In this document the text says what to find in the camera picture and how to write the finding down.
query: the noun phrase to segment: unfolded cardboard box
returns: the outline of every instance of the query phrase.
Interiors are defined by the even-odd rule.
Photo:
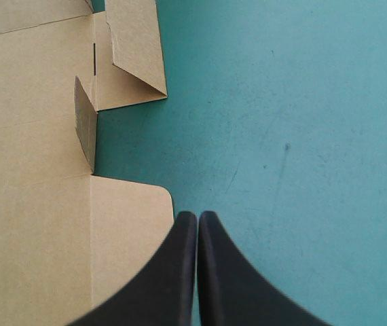
[[[125,285],[169,193],[92,175],[97,112],[166,97],[154,0],[0,0],[0,325],[62,325]]]

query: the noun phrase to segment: teal floor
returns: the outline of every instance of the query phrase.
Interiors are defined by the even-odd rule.
[[[387,1],[158,9],[169,98],[99,114],[96,174],[215,210],[320,318],[387,325]]]

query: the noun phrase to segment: cardboard flap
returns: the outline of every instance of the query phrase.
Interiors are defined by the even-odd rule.
[[[106,13],[113,64],[167,95],[155,0],[106,0]]]
[[[113,64],[111,32],[106,23],[106,12],[99,12],[92,16],[97,85],[96,101],[93,101],[94,108],[100,111],[166,98],[166,95],[146,82]]]
[[[0,33],[91,13],[87,0],[0,0]]]
[[[76,77],[74,97],[77,136],[79,137],[80,145],[82,146],[86,160],[90,164],[92,172],[94,172],[97,112],[95,112],[78,77]]]

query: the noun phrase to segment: cardboard edge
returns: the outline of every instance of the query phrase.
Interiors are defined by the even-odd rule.
[[[162,93],[162,98],[167,98],[164,57],[155,0],[105,2],[113,65],[155,88]],[[116,15],[120,12],[123,14],[121,17]],[[129,35],[129,41],[124,40],[123,34]],[[132,44],[145,50],[136,51]]]
[[[76,133],[79,137],[82,151],[90,165],[95,168],[97,112],[86,94],[78,76],[75,78],[75,117]]]
[[[90,198],[91,293],[96,307],[130,282],[158,250],[174,224],[174,202],[162,186],[96,175],[90,177]],[[109,247],[119,248],[126,259],[108,256]],[[133,256],[139,247],[140,259]]]

